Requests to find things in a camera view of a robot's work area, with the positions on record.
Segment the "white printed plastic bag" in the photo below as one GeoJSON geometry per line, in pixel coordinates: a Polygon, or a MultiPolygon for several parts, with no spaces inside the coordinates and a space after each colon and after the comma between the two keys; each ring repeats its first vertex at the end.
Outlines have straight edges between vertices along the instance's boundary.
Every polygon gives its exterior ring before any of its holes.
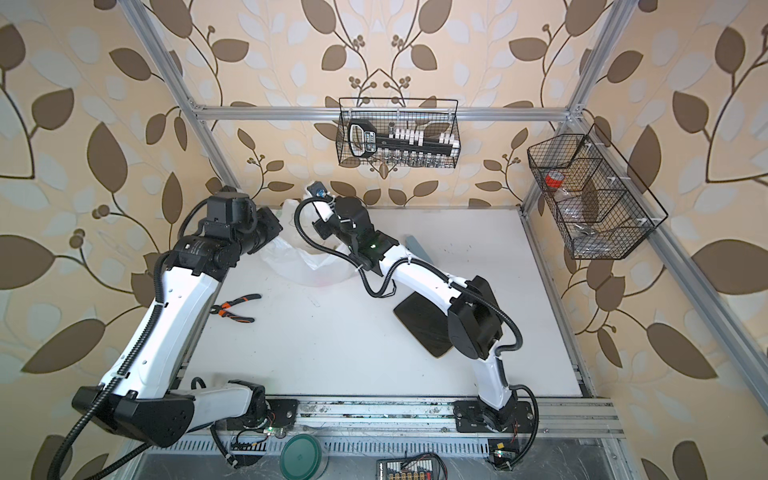
{"type": "Polygon", "coordinates": [[[305,242],[294,225],[299,202],[286,200],[277,214],[283,230],[260,252],[260,258],[278,275],[308,287],[327,287],[349,279],[355,268],[305,242]]]}

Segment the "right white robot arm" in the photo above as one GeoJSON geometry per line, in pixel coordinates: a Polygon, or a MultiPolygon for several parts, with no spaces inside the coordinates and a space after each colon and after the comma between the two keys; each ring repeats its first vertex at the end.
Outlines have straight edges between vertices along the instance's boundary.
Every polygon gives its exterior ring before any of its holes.
{"type": "Polygon", "coordinates": [[[351,265],[370,297],[384,298],[402,284],[446,318],[451,344],[473,361],[485,428],[501,433],[516,424],[519,391],[527,394],[533,419],[538,419],[532,390],[508,383],[502,355],[520,350],[523,335],[499,307],[487,280],[451,275],[418,257],[376,229],[356,197],[333,197],[322,191],[299,202],[293,222],[309,246],[351,265]]]}

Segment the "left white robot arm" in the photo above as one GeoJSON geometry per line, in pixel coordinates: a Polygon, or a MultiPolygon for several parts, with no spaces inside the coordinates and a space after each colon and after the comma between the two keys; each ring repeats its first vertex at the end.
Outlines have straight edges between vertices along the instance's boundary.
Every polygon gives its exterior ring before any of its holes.
{"type": "Polygon", "coordinates": [[[150,447],[169,447],[185,434],[237,419],[260,427],[270,419],[265,389],[230,380],[222,387],[181,390],[178,375],[214,312],[218,291],[242,256],[276,239],[282,227],[268,207],[244,193],[221,191],[198,205],[197,230],[179,234],[152,275],[154,299],[114,366],[72,400],[81,417],[54,454],[47,476],[58,479],[77,437],[90,422],[140,445],[96,473],[102,479],[150,447]]]}

